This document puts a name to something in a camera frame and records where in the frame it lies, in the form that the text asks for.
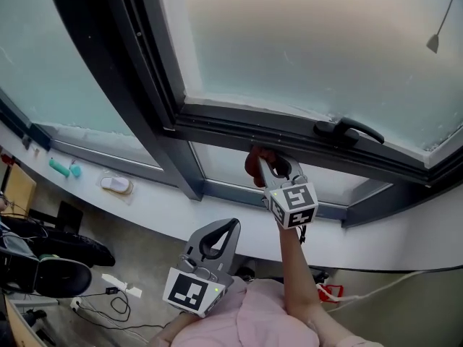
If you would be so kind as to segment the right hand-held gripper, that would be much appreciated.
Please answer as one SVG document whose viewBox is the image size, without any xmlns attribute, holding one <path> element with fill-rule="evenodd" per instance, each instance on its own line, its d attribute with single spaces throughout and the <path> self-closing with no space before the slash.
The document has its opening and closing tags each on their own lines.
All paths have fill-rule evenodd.
<svg viewBox="0 0 463 347">
<path fill-rule="evenodd" d="M 318 198 L 300 164 L 288 155 L 276 155 L 274 161 L 260 156 L 258 163 L 268 210 L 276 222 L 285 230 L 312 223 Z"/>
</svg>

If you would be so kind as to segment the black bag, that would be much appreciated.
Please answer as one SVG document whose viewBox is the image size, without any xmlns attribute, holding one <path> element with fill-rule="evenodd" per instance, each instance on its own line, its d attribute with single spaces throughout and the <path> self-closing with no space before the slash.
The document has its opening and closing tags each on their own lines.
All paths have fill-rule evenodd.
<svg viewBox="0 0 463 347">
<path fill-rule="evenodd" d="M 113 267 L 116 263 L 113 254 L 103 244 L 86 236 L 60 231 L 24 218 L 2 216 L 1 219 L 13 233 L 25 238 L 37 257 L 54 254 L 88 267 Z"/>
</svg>

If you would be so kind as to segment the person's left forearm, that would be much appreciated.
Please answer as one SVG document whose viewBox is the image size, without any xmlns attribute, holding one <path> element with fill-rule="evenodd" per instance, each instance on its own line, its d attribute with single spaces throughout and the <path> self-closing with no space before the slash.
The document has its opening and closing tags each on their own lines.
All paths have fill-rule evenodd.
<svg viewBox="0 0 463 347">
<path fill-rule="evenodd" d="M 146 347 L 170 347 L 174 338 L 190 324 L 191 314 L 181 312 L 160 332 L 156 333 Z"/>
</svg>

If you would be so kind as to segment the teal tube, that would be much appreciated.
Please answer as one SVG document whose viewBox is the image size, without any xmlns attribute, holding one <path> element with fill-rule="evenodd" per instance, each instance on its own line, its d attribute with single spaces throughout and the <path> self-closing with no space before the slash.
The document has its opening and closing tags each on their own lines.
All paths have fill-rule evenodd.
<svg viewBox="0 0 463 347">
<path fill-rule="evenodd" d="M 55 171 L 59 172 L 65 178 L 68 178 L 71 174 L 68 168 L 64 167 L 62 164 L 60 164 L 58 161 L 56 161 L 53 158 L 49 160 L 48 165 Z"/>
</svg>

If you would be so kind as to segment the small low glass pane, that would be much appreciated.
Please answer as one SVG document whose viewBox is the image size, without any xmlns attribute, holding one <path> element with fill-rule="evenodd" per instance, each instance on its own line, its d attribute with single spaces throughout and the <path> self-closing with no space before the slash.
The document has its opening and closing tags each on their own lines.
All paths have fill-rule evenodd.
<svg viewBox="0 0 463 347">
<path fill-rule="evenodd" d="M 241 187 L 255 186 L 251 176 L 245 171 L 246 152 L 198 142 L 192 142 L 190 146 L 207 179 Z M 307 164 L 302 164 L 301 167 L 308 180 L 313 183 L 321 202 L 349 206 L 389 187 L 386 182 L 348 173 Z"/>
</svg>

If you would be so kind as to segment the red plastic frame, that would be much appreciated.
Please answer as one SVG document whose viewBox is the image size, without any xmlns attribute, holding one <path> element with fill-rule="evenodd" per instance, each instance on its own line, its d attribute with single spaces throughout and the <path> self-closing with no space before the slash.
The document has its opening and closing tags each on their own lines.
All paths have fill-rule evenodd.
<svg viewBox="0 0 463 347">
<path fill-rule="evenodd" d="M 317 284 L 319 299 L 322 302 L 338 304 L 344 294 L 344 287 L 338 285 Z"/>
</svg>

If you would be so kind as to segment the person's dark shoe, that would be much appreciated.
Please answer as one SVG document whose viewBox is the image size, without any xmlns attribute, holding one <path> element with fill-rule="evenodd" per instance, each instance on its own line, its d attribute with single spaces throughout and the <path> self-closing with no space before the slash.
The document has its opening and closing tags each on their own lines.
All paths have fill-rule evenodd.
<svg viewBox="0 0 463 347">
<path fill-rule="evenodd" d="M 255 279 L 255 270 L 247 266 L 241 266 L 234 275 L 249 283 Z"/>
</svg>

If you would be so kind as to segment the person's right forearm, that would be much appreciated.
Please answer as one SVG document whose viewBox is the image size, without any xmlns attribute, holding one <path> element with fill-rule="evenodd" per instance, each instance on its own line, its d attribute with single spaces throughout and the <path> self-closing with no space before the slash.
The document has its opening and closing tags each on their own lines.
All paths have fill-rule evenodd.
<svg viewBox="0 0 463 347">
<path fill-rule="evenodd" d="M 279 229 L 284 274 L 284 304 L 287 313 L 314 327 L 324 347 L 335 347 L 351 333 L 321 306 L 318 289 L 295 229 Z"/>
</svg>

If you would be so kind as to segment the dark fixed window frame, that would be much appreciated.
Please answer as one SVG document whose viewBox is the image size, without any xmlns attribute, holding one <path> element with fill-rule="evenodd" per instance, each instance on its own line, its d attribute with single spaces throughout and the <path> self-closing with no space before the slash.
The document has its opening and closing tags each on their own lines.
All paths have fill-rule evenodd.
<svg viewBox="0 0 463 347">
<path fill-rule="evenodd" d="M 157 165 L 147 165 L 55 140 L 43 127 L 32 123 L 22 114 L 0 89 L 2 124 L 19 137 L 21 142 L 22 137 L 28 135 L 32 139 L 30 147 L 60 152 L 72 160 L 85 160 L 157 184 L 165 184 L 180 190 L 194 201 L 209 196 L 246 205 L 263 204 L 263 190 L 260 188 L 241 187 L 207 179 L 190 146 L 193 141 L 172 137 L 163 132 L 148 92 L 138 77 L 137 67 L 124 44 L 118 19 L 112 9 L 114 0 L 53 2 L 72 42 L 97 84 Z M 248 154 L 255 145 L 288 155 L 300 165 L 305 164 L 284 150 L 264 144 L 251 143 L 244 149 L 228 149 Z M 359 226 L 408 211 L 453 189 L 463 187 L 463 179 L 428 186 L 407 181 L 361 177 L 386 182 L 389 187 L 349 206 L 319 200 L 319 216 L 338 220 L 346 228 Z"/>
</svg>

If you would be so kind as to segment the person's pink shirt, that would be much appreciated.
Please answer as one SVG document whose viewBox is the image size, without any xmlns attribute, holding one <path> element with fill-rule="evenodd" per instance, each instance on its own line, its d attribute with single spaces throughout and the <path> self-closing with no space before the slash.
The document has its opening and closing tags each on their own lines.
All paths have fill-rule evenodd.
<svg viewBox="0 0 463 347">
<path fill-rule="evenodd" d="M 312 326 L 289 316 L 274 280 L 235 278 L 205 318 L 184 328 L 171 347 L 323 347 Z"/>
</svg>

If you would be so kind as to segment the dark red cloth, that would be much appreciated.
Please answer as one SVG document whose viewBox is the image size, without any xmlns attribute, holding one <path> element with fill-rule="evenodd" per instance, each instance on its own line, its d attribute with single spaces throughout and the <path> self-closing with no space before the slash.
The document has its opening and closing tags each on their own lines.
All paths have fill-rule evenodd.
<svg viewBox="0 0 463 347">
<path fill-rule="evenodd" d="M 280 158 L 277 157 L 273 150 L 268 150 L 255 145 L 246 157 L 245 170 L 253 178 L 253 182 L 256 187 L 265 187 L 265 182 L 260 172 L 259 158 L 270 163 L 271 168 L 275 169 L 277 173 L 285 174 L 287 172 L 286 165 Z"/>
</svg>

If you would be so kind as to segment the frosted hinged window sash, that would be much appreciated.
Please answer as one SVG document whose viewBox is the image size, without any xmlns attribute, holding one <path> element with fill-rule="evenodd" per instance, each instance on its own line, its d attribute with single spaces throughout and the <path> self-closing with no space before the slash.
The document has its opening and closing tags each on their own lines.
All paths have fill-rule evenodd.
<svg viewBox="0 0 463 347">
<path fill-rule="evenodd" d="M 463 179 L 463 0 L 114 0 L 165 134 L 433 186 Z M 346 145 L 317 121 L 358 121 Z"/>
</svg>

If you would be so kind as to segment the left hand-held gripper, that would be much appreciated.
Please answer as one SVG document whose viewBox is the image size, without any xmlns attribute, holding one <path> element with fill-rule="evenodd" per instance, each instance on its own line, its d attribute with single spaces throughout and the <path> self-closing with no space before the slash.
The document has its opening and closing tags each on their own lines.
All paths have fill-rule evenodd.
<svg viewBox="0 0 463 347">
<path fill-rule="evenodd" d="M 240 231 L 239 220 L 230 218 L 193 232 L 177 266 L 169 270 L 163 300 L 183 312 L 206 317 L 234 282 L 228 272 Z"/>
</svg>

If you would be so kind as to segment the black office chair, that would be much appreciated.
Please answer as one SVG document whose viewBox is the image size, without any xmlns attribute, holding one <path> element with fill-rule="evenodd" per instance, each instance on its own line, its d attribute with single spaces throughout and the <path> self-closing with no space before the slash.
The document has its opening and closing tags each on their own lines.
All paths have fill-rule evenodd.
<svg viewBox="0 0 463 347">
<path fill-rule="evenodd" d="M 45 255 L 18 254 L 0 248 L 0 289 L 49 298 L 72 298 L 83 294 L 92 282 L 87 265 Z"/>
</svg>

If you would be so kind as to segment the white window sill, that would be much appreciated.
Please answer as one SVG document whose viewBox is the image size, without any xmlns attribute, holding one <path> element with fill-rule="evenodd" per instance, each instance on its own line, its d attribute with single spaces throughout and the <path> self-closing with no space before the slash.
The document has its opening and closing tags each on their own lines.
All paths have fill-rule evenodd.
<svg viewBox="0 0 463 347">
<path fill-rule="evenodd" d="M 0 146 L 26 166 L 67 192 L 139 226 L 186 240 L 199 227 L 220 218 L 239 219 L 242 230 L 237 252 L 278 260 L 276 224 L 269 212 L 239 203 L 205 197 L 197 202 L 180 190 L 135 179 L 131 205 L 96 185 L 101 168 L 81 162 L 79 178 L 65 178 L 53 170 L 51 158 L 70 159 L 32 146 L 0 122 Z M 40 150 L 38 157 L 34 149 Z M 313 222 L 303 251 L 311 265 L 355 270 L 437 270 L 463 266 L 463 187 L 390 218 L 349 229 L 327 220 Z"/>
</svg>

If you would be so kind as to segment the bagged white slipper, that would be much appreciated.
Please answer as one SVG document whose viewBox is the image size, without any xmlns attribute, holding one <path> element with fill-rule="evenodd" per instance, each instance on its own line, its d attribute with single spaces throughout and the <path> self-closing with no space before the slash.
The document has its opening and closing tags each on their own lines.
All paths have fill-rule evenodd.
<svg viewBox="0 0 463 347">
<path fill-rule="evenodd" d="M 98 176 L 96 185 L 126 205 L 131 205 L 135 185 L 126 176 L 119 175 L 113 171 L 103 171 Z"/>
</svg>

